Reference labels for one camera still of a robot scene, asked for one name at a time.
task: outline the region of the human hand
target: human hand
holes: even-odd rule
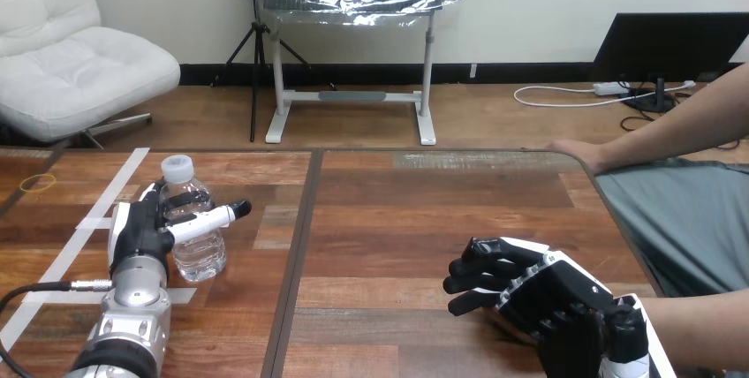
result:
[[[546,149],[578,157],[594,175],[599,175],[611,169],[603,145],[576,140],[554,140],[546,146]]]

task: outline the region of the human arm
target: human arm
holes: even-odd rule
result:
[[[557,140],[548,149],[578,156],[593,173],[721,146],[749,135],[749,64],[743,64],[634,132],[605,144]]]
[[[749,371],[749,290],[641,301],[671,363]]]

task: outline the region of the white wall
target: white wall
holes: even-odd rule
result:
[[[105,26],[148,38],[180,63],[223,63],[252,18],[249,0],[97,1]],[[592,61],[619,11],[749,11],[749,0],[464,0],[437,15],[435,61]],[[289,25],[284,39],[311,63],[420,63],[423,32]],[[749,43],[734,58],[747,60]]]

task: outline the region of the monitor stand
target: monitor stand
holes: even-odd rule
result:
[[[673,96],[666,94],[666,79],[657,78],[655,82],[655,94],[648,97],[636,98],[622,102],[633,109],[647,111],[651,113],[665,113],[676,106]],[[631,97],[633,95],[643,95],[652,93],[652,89],[631,89],[629,94],[621,94],[619,98]]]

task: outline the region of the white table frame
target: white table frame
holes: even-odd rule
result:
[[[429,110],[429,99],[432,87],[432,46],[435,43],[434,21],[435,13],[432,11],[428,15],[429,24],[427,26],[426,48],[424,50],[424,74],[421,91],[414,91],[412,94],[404,93],[385,93],[384,98],[372,100],[363,95],[365,92],[351,92],[350,97],[345,99],[336,99],[335,102],[408,102],[413,104],[416,114],[416,121],[419,126],[419,136],[422,146],[433,146],[437,143],[435,128],[432,124],[432,114]],[[293,102],[326,102],[325,93],[314,92],[296,92],[285,89],[284,73],[281,62],[281,36],[280,30],[276,30],[270,37],[273,43],[273,75],[276,84],[276,112],[273,120],[270,122],[268,134],[265,136],[265,142],[268,144],[278,144],[284,135],[286,120],[291,114],[291,104]]]

